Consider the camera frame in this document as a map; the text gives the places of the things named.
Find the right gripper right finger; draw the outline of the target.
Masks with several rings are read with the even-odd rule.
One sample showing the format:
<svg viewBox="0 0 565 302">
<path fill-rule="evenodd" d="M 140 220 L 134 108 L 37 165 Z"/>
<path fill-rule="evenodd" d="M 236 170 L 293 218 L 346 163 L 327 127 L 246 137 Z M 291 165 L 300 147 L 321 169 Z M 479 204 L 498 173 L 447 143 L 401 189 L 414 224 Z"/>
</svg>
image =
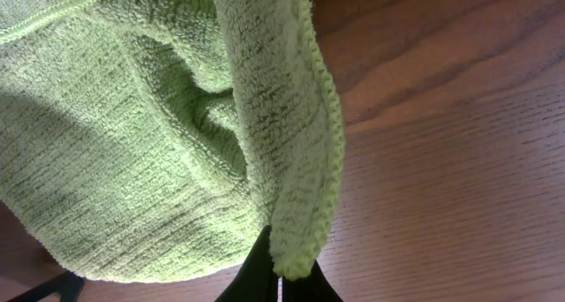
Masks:
<svg viewBox="0 0 565 302">
<path fill-rule="evenodd" d="M 282 302 L 343 302 L 343 299 L 315 261 L 308 277 L 294 281 L 285 277 L 282 279 Z"/>
</svg>

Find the light green microfibre cloth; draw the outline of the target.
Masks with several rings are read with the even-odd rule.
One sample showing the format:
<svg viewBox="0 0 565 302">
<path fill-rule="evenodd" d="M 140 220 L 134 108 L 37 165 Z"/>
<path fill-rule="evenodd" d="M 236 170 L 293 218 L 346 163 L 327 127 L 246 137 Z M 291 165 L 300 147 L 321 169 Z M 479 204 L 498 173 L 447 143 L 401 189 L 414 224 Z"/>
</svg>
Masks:
<svg viewBox="0 0 565 302">
<path fill-rule="evenodd" d="M 343 169 L 309 0 L 1 0 L 1 200 L 63 267 L 308 276 Z"/>
</svg>

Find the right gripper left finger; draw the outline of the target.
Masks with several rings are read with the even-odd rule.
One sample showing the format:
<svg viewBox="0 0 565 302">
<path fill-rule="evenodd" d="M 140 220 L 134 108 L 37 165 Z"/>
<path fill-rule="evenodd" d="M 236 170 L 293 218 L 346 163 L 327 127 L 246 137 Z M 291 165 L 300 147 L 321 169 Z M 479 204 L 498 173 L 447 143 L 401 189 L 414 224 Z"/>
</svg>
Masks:
<svg viewBox="0 0 565 302">
<path fill-rule="evenodd" d="M 215 302 L 277 302 L 279 276 L 269 252 L 271 227 L 265 226 L 233 281 Z"/>
</svg>

